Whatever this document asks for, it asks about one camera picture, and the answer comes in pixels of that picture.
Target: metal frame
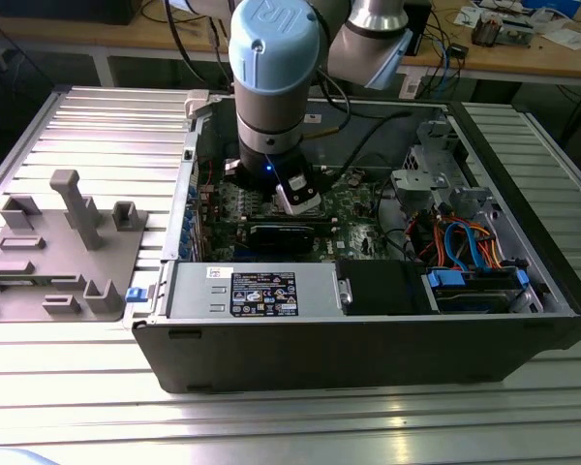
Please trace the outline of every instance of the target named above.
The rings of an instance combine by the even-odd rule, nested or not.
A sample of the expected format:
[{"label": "metal frame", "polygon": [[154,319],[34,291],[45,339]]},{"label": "metal frame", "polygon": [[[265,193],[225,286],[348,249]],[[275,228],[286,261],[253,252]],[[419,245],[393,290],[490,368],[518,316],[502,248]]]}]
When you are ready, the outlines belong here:
[{"label": "metal frame", "polygon": [[[52,53],[74,53],[88,55],[93,59],[95,70],[99,78],[99,83],[103,87],[115,87],[116,79],[112,72],[109,58],[134,57],[134,58],[155,58],[163,60],[182,60],[178,50],[159,49],[159,48],[142,48],[142,47],[125,47],[125,46],[94,46],[79,44],[55,44],[50,42],[37,41],[17,41],[17,44],[27,50],[46,51]],[[10,44],[0,39],[0,48],[8,48]],[[216,61],[215,53],[212,51],[190,51],[190,58],[193,61]],[[222,61],[228,62],[227,53],[221,53]],[[400,90],[401,99],[413,99],[418,90],[419,81],[422,77],[433,75],[437,70],[436,76],[443,74],[443,69],[434,66],[422,65],[402,65],[398,68],[399,75],[406,75],[403,86]],[[489,79],[503,80],[509,82],[534,82],[538,84],[560,84],[560,85],[581,85],[581,77],[563,77],[547,76],[541,74],[519,74],[504,73],[500,71],[483,71],[470,70],[464,68],[461,70],[461,78],[469,79]]]}]

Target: metal work surface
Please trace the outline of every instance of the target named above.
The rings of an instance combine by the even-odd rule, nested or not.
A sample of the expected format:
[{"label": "metal work surface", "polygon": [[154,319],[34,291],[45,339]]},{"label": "metal work surface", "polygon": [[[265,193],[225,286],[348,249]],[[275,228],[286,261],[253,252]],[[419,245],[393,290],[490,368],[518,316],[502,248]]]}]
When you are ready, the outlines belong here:
[{"label": "metal work surface", "polygon": [[581,173],[531,115],[508,106],[465,108],[581,280]]},{"label": "metal work surface", "polygon": [[[94,194],[100,208],[120,199],[149,212],[133,283],[154,281],[183,147],[184,99],[184,92],[124,89],[58,96],[34,122],[31,142],[15,148],[13,170],[0,172],[0,205],[8,193],[25,193],[43,208],[62,208],[46,180],[59,166],[78,169],[82,194]],[[543,196],[545,210],[557,211]],[[556,240],[560,224],[579,221],[578,210],[555,219]],[[581,343],[541,354],[500,384],[173,395],[159,388],[120,323],[0,325],[0,446],[65,465],[115,457],[581,465]]]}]

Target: warning label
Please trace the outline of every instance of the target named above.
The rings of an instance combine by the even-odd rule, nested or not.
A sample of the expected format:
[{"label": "warning label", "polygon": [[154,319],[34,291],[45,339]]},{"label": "warning label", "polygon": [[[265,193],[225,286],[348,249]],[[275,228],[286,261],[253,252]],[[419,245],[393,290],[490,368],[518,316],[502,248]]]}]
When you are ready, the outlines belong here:
[{"label": "warning label", "polygon": [[230,294],[235,317],[299,315],[294,273],[233,273]]}]

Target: blue clip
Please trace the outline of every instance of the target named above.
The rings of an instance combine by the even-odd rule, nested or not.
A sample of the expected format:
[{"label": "blue clip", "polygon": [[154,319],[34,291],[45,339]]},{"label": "blue clip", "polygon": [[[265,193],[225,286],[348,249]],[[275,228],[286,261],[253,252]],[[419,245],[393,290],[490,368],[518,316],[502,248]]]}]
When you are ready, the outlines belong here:
[{"label": "blue clip", "polygon": [[142,303],[148,300],[148,292],[143,288],[129,288],[125,294],[127,303]]},{"label": "blue clip", "polygon": [[465,286],[465,278],[462,271],[456,269],[435,269],[428,275],[431,288],[441,286]]},{"label": "blue clip", "polygon": [[517,269],[516,270],[516,277],[519,278],[519,283],[521,283],[521,286],[523,286],[524,288],[527,288],[529,286],[530,277],[527,275],[525,270]]}]

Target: black plastic cover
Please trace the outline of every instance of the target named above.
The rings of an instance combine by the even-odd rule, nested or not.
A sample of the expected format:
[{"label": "black plastic cover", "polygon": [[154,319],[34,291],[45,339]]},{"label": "black plastic cover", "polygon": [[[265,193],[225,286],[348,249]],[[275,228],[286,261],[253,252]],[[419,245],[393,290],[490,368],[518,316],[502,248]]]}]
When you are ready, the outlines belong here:
[{"label": "black plastic cover", "polygon": [[421,267],[397,260],[343,260],[339,280],[351,286],[345,315],[428,315],[433,313]]}]

